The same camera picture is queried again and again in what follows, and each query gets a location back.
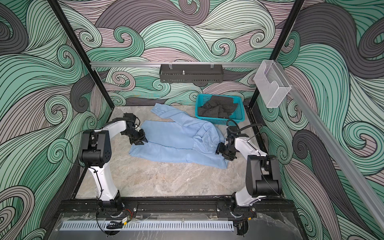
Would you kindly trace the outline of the light blue long sleeve shirt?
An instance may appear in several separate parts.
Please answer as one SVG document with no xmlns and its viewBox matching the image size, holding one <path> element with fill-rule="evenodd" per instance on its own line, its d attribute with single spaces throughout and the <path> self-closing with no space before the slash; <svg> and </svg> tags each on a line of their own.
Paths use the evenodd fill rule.
<svg viewBox="0 0 384 240">
<path fill-rule="evenodd" d="M 154 162 L 228 167 L 229 162 L 216 153 L 225 138 L 215 125 L 168 105 L 156 104 L 151 112 L 163 121 L 144 121 L 142 129 L 148 141 L 131 146 L 131 156 Z"/>
</svg>

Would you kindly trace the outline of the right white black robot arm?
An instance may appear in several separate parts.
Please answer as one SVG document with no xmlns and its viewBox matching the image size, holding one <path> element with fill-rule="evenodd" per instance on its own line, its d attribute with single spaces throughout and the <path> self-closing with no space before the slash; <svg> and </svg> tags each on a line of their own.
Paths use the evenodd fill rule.
<svg viewBox="0 0 384 240">
<path fill-rule="evenodd" d="M 282 185 L 279 161 L 262 151 L 242 131 L 256 124 L 240 128 L 233 120 L 227 120 L 227 138 L 220 143 L 216 154 L 233 161 L 240 153 L 247 161 L 245 187 L 233 195 L 236 207 L 250 207 L 256 202 L 272 196 L 281 196 Z"/>
</svg>

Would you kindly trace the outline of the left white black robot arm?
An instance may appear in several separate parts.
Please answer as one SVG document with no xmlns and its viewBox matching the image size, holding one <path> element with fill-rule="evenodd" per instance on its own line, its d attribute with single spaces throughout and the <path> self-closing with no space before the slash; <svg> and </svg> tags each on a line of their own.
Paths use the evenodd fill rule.
<svg viewBox="0 0 384 240">
<path fill-rule="evenodd" d="M 123 117 L 107 122 L 100 129 L 82 132 L 79 161 L 92 173 L 98 188 L 97 204 L 102 209 L 124 209 L 110 169 L 111 139 L 120 134 L 129 137 L 132 146 L 144 145 L 148 140 L 140 123 L 136 115 L 124 113 Z"/>
</svg>

